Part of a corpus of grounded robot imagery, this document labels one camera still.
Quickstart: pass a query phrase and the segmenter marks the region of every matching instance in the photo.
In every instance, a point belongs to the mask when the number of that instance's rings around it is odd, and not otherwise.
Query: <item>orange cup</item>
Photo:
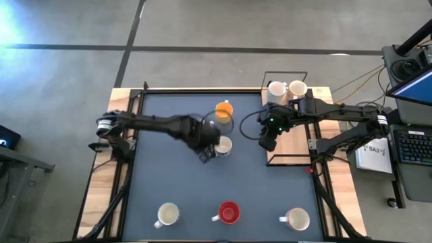
[[[228,100],[220,102],[216,105],[216,120],[221,124],[227,124],[231,121],[233,111],[234,109]]]

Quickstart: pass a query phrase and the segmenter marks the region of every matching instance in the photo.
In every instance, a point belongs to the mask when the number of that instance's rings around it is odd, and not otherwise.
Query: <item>white mug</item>
[[[285,82],[272,81],[267,88],[267,102],[281,103],[284,95],[286,93],[286,86],[288,84]]]
[[[162,204],[157,211],[158,221],[155,223],[155,228],[159,229],[164,225],[172,225],[177,222],[179,218],[180,210],[178,207],[171,202],[166,202]]]
[[[286,223],[293,230],[303,231],[309,227],[311,219],[308,212],[302,208],[289,210],[284,217],[279,217],[279,221]]]
[[[308,91],[308,86],[300,81],[294,80],[288,85],[288,100],[292,99],[300,99],[302,98],[306,92]]]
[[[216,155],[220,157],[228,156],[232,149],[232,141],[226,136],[221,136],[219,145],[215,146]]]

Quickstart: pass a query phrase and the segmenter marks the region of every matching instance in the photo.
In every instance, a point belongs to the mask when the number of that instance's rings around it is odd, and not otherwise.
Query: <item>computer screen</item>
[[[432,65],[393,87],[387,96],[432,106]]]

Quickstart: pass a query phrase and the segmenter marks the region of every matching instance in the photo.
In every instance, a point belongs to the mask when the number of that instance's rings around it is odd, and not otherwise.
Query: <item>gray floor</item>
[[[138,0],[0,0],[0,44],[126,45],[137,6]],[[148,0],[134,44],[380,50],[401,43],[431,13],[426,0]],[[87,144],[97,140],[95,119],[107,108],[122,56],[0,49],[0,102],[7,104],[0,124],[22,135],[20,151],[57,165],[52,175],[34,175],[38,184],[20,205],[11,241],[72,237],[94,157]],[[258,86],[265,71],[279,70],[308,71],[308,85],[334,89],[380,64],[378,56],[132,52],[122,86]],[[346,102],[380,95],[373,79]],[[353,176],[368,235],[430,242],[432,205],[407,201],[407,209],[390,209],[388,177],[355,168]]]

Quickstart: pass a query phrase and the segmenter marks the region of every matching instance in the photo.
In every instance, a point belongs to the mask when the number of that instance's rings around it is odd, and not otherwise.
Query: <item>keyboard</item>
[[[394,133],[401,163],[432,166],[432,134],[408,130],[396,130]]]

